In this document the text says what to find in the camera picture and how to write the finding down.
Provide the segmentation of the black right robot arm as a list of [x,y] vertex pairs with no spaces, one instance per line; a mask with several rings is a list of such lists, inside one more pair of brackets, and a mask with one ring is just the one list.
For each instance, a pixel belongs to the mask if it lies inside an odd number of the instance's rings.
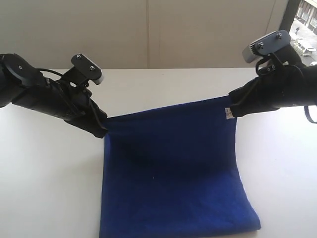
[[284,65],[229,93],[234,117],[317,104],[317,67]]

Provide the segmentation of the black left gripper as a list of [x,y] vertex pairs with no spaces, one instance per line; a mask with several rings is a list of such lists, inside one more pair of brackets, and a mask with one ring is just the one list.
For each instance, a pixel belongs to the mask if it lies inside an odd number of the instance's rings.
[[56,117],[66,123],[89,132],[96,138],[104,138],[108,130],[102,125],[108,115],[92,101],[88,89],[77,89],[71,86],[58,86],[61,105]]

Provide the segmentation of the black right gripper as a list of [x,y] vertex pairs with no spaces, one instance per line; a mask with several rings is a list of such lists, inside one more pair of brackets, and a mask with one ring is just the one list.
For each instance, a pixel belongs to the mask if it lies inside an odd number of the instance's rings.
[[282,108],[280,99],[285,78],[282,72],[259,76],[248,85],[229,92],[230,109],[234,117],[276,111]]

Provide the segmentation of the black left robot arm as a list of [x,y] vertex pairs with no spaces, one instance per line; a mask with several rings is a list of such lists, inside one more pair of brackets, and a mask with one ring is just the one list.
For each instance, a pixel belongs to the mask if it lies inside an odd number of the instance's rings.
[[31,66],[17,54],[0,56],[0,106],[14,104],[37,111],[103,138],[107,114],[92,100],[89,81],[99,85],[102,70],[83,54],[72,57],[73,67],[52,80],[44,69]]

